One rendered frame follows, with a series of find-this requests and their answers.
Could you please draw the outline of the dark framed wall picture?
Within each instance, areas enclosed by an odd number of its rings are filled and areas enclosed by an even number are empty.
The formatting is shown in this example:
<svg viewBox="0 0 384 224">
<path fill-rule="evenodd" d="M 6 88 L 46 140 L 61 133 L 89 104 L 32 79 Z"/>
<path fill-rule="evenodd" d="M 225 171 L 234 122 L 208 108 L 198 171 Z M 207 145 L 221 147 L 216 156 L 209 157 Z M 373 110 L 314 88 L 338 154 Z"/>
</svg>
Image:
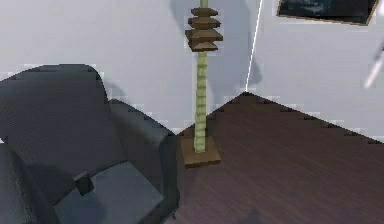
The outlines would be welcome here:
<svg viewBox="0 0 384 224">
<path fill-rule="evenodd" d="M 279 0 L 279 17 L 367 26 L 380 0 Z"/>
</svg>

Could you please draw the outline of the green bamboo floor lamp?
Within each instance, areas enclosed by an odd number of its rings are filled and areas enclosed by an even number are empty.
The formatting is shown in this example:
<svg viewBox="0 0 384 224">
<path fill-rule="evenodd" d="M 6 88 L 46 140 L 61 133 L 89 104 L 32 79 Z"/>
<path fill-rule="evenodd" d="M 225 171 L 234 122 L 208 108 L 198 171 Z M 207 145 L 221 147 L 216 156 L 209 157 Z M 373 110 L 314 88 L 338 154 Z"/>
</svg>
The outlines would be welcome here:
<svg viewBox="0 0 384 224">
<path fill-rule="evenodd" d="M 223 40 L 223 36 L 217 32 L 221 23 L 215 19 L 218 12 L 208 6 L 208 0 L 200 0 L 199 7 L 193 8 L 191 13 L 193 17 L 188 19 L 191 30 L 186 30 L 185 35 L 189 48 L 197 54 L 197 80 L 193 135 L 181 140 L 181 151 L 186 168 L 221 162 L 213 137 L 207 134 L 208 53 L 218 49 L 215 41 Z"/>
</svg>

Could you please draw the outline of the small black remote control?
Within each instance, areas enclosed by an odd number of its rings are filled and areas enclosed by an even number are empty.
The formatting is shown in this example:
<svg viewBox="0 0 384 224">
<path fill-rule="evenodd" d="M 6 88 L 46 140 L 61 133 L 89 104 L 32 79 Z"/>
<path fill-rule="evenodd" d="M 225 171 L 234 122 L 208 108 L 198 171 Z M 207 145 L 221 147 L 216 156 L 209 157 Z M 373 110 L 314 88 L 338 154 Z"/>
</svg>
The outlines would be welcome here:
<svg viewBox="0 0 384 224">
<path fill-rule="evenodd" d="M 81 196 L 88 194 L 94 189 L 91 176 L 87 171 L 84 171 L 83 173 L 77 175 L 74 178 L 74 182 Z"/>
</svg>

